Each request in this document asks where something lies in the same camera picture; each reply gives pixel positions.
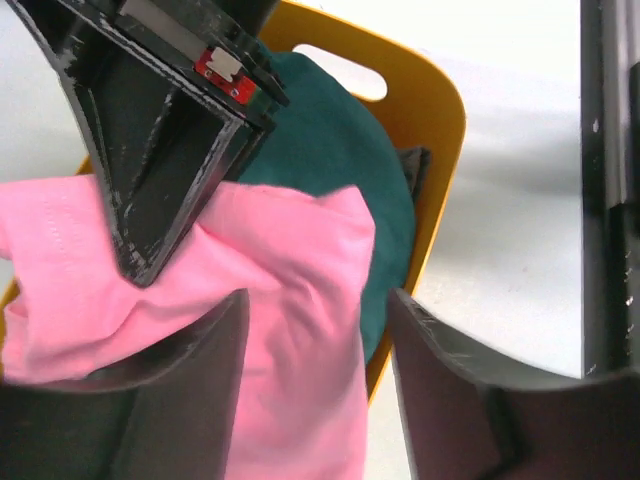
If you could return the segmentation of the yellow plastic basket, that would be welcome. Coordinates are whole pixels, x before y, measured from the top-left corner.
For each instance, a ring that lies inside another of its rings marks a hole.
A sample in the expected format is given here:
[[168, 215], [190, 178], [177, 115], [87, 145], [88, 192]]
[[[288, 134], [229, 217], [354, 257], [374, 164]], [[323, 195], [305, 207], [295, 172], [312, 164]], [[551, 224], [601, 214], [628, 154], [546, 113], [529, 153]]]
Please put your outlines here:
[[[461, 97], [450, 79], [417, 52], [319, 10], [271, 2], [274, 11], [257, 37], [266, 54], [308, 44], [377, 71], [388, 91], [380, 100], [367, 101], [366, 108], [395, 146], [423, 146], [431, 152], [433, 163], [415, 203], [416, 236], [405, 282], [413, 291], [436, 238], [464, 139]], [[99, 222], [116, 262], [99, 184], [97, 197]]]

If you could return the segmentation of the pink fabric garment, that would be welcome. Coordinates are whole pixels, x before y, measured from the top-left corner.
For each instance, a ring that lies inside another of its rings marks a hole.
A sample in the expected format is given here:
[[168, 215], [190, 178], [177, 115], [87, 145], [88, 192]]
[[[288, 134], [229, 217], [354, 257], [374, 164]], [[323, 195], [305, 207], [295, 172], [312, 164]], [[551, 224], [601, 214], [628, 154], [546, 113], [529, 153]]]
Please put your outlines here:
[[375, 226], [360, 191], [225, 182], [157, 280], [118, 272], [95, 179], [1, 188], [5, 376], [79, 379], [192, 324], [231, 292], [250, 321], [226, 475], [359, 479], [367, 392], [360, 302]]

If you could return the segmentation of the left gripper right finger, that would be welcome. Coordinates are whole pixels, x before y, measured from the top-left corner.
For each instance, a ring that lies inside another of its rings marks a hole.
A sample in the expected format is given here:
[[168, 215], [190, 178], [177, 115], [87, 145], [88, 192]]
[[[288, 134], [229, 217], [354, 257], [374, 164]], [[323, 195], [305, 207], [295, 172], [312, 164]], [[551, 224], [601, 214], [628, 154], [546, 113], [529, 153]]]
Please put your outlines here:
[[639, 373], [575, 379], [508, 357], [388, 299], [405, 437], [416, 479], [635, 479]]

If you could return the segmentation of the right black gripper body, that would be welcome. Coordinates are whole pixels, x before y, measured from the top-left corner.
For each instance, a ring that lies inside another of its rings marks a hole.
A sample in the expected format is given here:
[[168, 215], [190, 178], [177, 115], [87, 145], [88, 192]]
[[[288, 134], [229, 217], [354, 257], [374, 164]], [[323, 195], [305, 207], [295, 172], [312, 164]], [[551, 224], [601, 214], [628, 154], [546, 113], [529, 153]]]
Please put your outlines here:
[[214, 1], [101, 1], [99, 26], [211, 112], [269, 123], [290, 104], [258, 40]]

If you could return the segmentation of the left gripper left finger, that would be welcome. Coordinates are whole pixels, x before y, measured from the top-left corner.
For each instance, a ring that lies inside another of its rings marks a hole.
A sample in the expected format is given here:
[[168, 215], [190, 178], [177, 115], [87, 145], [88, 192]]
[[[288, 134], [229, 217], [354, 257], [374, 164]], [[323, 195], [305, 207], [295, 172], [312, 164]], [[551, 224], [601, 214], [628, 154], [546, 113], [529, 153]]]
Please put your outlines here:
[[1, 386], [4, 479], [221, 479], [249, 324], [236, 290], [81, 380]]

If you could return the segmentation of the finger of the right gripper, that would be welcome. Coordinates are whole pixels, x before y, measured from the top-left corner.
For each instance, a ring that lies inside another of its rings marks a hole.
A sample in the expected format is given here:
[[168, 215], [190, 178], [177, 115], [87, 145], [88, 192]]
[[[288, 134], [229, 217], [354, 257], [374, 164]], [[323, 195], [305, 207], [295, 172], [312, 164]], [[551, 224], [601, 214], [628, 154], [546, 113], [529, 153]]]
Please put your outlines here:
[[[220, 184], [274, 129], [211, 112], [99, 26], [101, 1], [14, 1], [59, 77], [97, 177], [121, 275], [151, 285]], [[271, 1], [214, 1], [257, 39]]]

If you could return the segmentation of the teal fabric garment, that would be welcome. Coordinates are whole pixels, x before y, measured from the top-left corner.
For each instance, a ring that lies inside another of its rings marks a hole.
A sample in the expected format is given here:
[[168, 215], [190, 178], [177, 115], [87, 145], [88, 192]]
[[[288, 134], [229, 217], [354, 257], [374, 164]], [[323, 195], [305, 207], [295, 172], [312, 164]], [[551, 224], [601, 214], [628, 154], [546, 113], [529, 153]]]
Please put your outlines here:
[[360, 190], [376, 226], [360, 321], [370, 359], [385, 328], [388, 292], [404, 286], [414, 245], [414, 204], [401, 163], [378, 120], [314, 61], [296, 52], [272, 52], [269, 60], [290, 103], [274, 114], [274, 132], [239, 179], [313, 196]]

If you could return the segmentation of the light blue denim garment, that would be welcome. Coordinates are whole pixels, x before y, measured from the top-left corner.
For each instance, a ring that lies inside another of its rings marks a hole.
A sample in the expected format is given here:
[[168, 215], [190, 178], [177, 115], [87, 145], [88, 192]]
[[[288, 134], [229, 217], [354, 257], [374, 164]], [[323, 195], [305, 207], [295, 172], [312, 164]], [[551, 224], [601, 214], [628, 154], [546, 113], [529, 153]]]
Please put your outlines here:
[[412, 200], [416, 203], [424, 187], [427, 171], [431, 162], [431, 152], [425, 147], [418, 146], [397, 149], [396, 153], [402, 166]]

